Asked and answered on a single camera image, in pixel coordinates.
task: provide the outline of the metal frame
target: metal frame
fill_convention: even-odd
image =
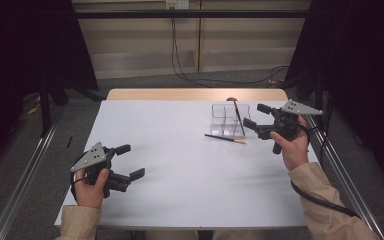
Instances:
[[[316,121],[313,117],[308,116],[308,122],[311,128],[317,127]],[[322,131],[317,131],[315,135],[320,143],[320,147],[323,146],[323,141],[325,142],[323,147],[324,153],[326,154],[327,159],[332,165],[332,168],[335,171],[339,181],[341,182],[341,185],[344,187],[345,193],[350,199],[354,210],[361,217],[363,222],[379,235],[380,239],[384,239],[384,235],[379,225],[377,224],[375,217],[373,216],[366,202],[363,200],[363,197],[357,190],[357,187],[354,185],[354,182],[352,181],[350,175],[345,169],[345,166],[342,164],[341,159],[333,148],[331,142],[329,141],[329,138],[327,138],[326,134]]]
[[[32,179],[40,165],[40,162],[43,159],[43,156],[46,153],[46,150],[48,149],[49,144],[51,143],[51,140],[56,131],[56,127],[62,118],[64,109],[65,107],[60,109],[54,123],[52,124],[47,134],[40,138],[36,150],[34,151],[33,156],[30,158],[30,162],[24,170],[24,173],[21,176],[17,187],[15,188],[8,203],[0,215],[0,240],[6,238],[13,221],[17,216],[18,210],[23,203],[23,200],[31,185]]]

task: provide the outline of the sleeve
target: sleeve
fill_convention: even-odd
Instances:
[[[331,203],[344,206],[339,192],[331,186],[318,163],[303,164],[289,172],[292,182],[302,191]],[[304,218],[315,240],[323,239],[379,239],[359,218],[349,217],[317,205],[301,197]]]
[[[94,240],[101,210],[89,207],[64,206],[61,236],[57,240]]]

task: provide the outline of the white table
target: white table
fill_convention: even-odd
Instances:
[[[85,147],[96,142],[132,151],[114,157],[112,169],[145,177],[126,193],[104,200],[101,227],[120,229],[220,229],[304,226],[299,196],[290,187],[273,141],[246,129],[246,145],[204,137],[214,101],[108,100],[101,105]],[[251,118],[272,124],[256,110],[284,101],[249,104]],[[310,159],[316,160],[310,148]],[[75,204],[68,194],[64,205]],[[60,225],[60,215],[55,225]]]

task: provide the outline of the grey floor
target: grey floor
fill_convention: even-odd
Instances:
[[[212,72],[188,74],[190,78],[211,78],[229,81],[254,81],[269,76],[269,70],[249,70],[231,72]],[[211,87],[269,87],[267,81],[254,84],[231,84],[206,81]],[[129,77],[122,79],[99,80],[100,91],[106,96],[113,88],[173,88],[202,87],[194,82],[186,81],[174,74]],[[83,151],[85,143],[99,110],[100,103],[93,102],[76,92],[67,90],[69,103],[62,106],[52,105],[53,116],[61,113],[56,132],[49,147],[38,166],[37,172],[29,185],[28,192],[18,209],[17,215],[7,232],[6,239],[55,239],[59,229],[53,226],[59,208],[69,185],[69,171],[75,158]],[[295,98],[295,89],[287,90],[290,98]],[[33,115],[23,113],[14,132],[5,144],[5,151],[0,153],[0,214],[11,197],[12,192],[28,165],[39,142],[41,133],[40,110]],[[329,139],[333,143],[343,164],[346,166],[357,189],[374,214],[384,234],[384,173],[376,164],[369,149],[359,146],[355,141],[355,133],[341,112],[333,108]],[[318,152],[317,143],[312,139]],[[323,158],[325,171],[341,194],[346,205],[350,205],[331,166]],[[305,227],[293,229],[269,230],[271,239],[311,239]],[[125,232],[100,231],[100,239],[129,239]]]

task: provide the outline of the pen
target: pen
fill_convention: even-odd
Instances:
[[[219,136],[214,136],[214,135],[210,135],[210,134],[204,134],[204,135],[205,135],[206,137],[212,137],[212,138],[217,138],[217,139],[221,139],[221,140],[225,140],[225,141],[229,141],[229,142],[235,142],[235,143],[245,144],[245,141],[243,141],[243,140],[239,140],[239,139],[219,137]]]

